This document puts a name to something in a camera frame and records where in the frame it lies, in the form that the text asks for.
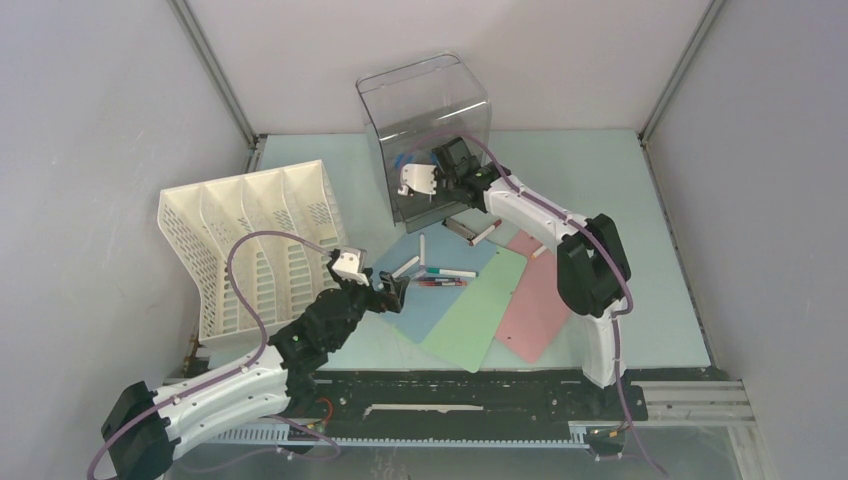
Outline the blue eraser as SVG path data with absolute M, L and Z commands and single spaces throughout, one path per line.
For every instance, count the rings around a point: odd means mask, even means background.
M 400 170 L 407 162 L 412 160 L 414 156 L 411 153 L 399 154 L 394 162 L 394 168 Z

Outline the orange red pen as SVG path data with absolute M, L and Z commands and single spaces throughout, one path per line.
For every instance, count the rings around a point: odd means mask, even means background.
M 464 287 L 468 282 L 461 280 L 442 279 L 442 280 L 427 280 L 415 281 L 414 285 L 419 287 Z

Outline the clear plastic drawer box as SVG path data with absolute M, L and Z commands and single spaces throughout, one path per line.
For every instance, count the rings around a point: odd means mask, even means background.
M 393 222 L 408 233 L 460 213 L 460 203 L 433 196 L 397 193 L 399 154 L 406 164 L 435 164 L 432 150 L 466 132 L 486 142 L 492 123 L 489 95 L 461 57 L 444 51 L 369 73 L 355 82 L 368 144 L 383 167 Z

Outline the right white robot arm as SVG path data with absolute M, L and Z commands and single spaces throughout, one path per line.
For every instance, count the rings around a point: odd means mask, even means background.
M 589 320 L 582 371 L 592 383 L 581 402 L 591 416 L 606 418 L 622 403 L 618 320 L 633 310 L 632 271 L 617 226 L 605 214 L 585 217 L 556 205 L 495 158 L 482 163 L 469 147 L 474 141 L 455 136 L 432 148 L 435 191 L 514 224 L 554 254 L 561 300 Z

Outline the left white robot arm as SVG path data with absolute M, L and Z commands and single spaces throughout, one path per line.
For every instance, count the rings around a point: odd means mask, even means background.
M 317 295 L 294 321 L 247 355 L 170 386 L 145 382 L 121 393 L 101 427 L 103 446 L 87 476 L 109 458 L 118 479 L 156 479 L 195 447 L 245 423 L 316 403 L 313 373 L 339 350 L 366 312 L 402 311 L 407 276 L 380 275 L 381 288 L 344 280 Z

